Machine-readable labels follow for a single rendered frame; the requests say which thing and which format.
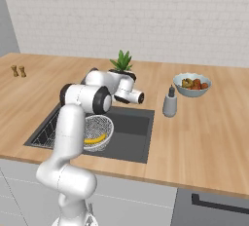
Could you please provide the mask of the white mesh colander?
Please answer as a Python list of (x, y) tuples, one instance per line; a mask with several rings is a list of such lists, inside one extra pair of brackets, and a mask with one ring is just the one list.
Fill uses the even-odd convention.
[(92, 115), (86, 117), (85, 138), (97, 138), (106, 133), (106, 138), (95, 144), (84, 144), (84, 149), (90, 152), (103, 151), (108, 145), (114, 132), (112, 120), (103, 115)]

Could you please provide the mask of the dark grey sink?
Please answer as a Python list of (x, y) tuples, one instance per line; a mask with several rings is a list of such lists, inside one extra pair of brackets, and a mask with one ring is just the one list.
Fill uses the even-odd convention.
[[(53, 150), (58, 104), (24, 143), (25, 146)], [(112, 106), (106, 114), (114, 123), (114, 133), (101, 151), (84, 151), (85, 155), (146, 164), (148, 160), (154, 110)]]

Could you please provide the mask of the yellow banana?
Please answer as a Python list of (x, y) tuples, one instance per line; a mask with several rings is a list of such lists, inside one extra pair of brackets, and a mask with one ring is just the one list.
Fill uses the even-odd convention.
[(97, 138), (85, 138), (84, 144), (95, 144), (103, 141), (106, 138), (106, 133), (102, 134), (101, 136)]

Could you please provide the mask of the green plant in dark pot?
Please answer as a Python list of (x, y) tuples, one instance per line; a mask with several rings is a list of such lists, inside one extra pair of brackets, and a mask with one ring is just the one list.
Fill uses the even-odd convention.
[(111, 63), (113, 64), (111, 72), (127, 75), (133, 81), (136, 81), (136, 76), (131, 71), (131, 65), (129, 64), (131, 59), (132, 56), (129, 52), (124, 53), (122, 50), (119, 50), (118, 58), (116, 60), (111, 59)]

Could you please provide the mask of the grey soap dispenser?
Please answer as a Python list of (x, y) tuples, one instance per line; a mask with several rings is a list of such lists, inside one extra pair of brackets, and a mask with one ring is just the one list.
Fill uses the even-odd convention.
[(177, 96), (175, 94), (175, 88), (171, 86), (168, 93), (165, 95), (162, 113), (165, 117), (172, 118), (177, 112)]

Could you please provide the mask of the olive green fruit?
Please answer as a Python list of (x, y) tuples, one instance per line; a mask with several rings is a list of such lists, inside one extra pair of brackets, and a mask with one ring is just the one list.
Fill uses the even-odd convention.
[(182, 87), (183, 88), (191, 88), (193, 85), (194, 85), (194, 82), (190, 78), (182, 80)]

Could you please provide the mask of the pale blue fruit bowl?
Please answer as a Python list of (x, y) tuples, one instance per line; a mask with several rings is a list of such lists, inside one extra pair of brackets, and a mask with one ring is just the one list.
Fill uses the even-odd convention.
[[(189, 90), (186, 88), (182, 87), (182, 80), (186, 79), (186, 78), (190, 78), (191, 80), (194, 79), (199, 79), (200, 83), (206, 83), (208, 85), (208, 87), (206, 89), (203, 90)], [(196, 74), (196, 73), (180, 73), (178, 75), (176, 75), (173, 78), (173, 83), (177, 89), (177, 91), (183, 95), (183, 96), (187, 96), (187, 97), (199, 97), (202, 96), (203, 94), (205, 94), (212, 86), (212, 82), (205, 76), (201, 75), (201, 74)]]

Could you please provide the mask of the white drawer front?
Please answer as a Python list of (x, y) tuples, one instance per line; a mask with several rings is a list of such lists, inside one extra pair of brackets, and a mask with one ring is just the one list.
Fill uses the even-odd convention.
[[(37, 168), (36, 164), (0, 159), (0, 169), (7, 179), (44, 187), (36, 178)], [(174, 208), (177, 193), (174, 187), (99, 174), (96, 177), (94, 196)]]

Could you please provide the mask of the white cupboard door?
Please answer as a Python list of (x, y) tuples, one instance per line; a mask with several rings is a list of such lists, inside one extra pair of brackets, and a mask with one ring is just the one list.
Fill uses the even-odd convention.
[[(94, 196), (88, 199), (99, 226), (170, 226), (173, 208)], [(0, 226), (52, 226), (58, 194), (36, 184), (0, 177)]]

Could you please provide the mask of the grey dishwasher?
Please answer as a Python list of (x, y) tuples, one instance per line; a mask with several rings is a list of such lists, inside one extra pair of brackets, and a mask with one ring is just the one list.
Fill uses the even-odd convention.
[(248, 199), (178, 189), (171, 226), (249, 226), (249, 214), (195, 206), (192, 194), (207, 202), (249, 208)]

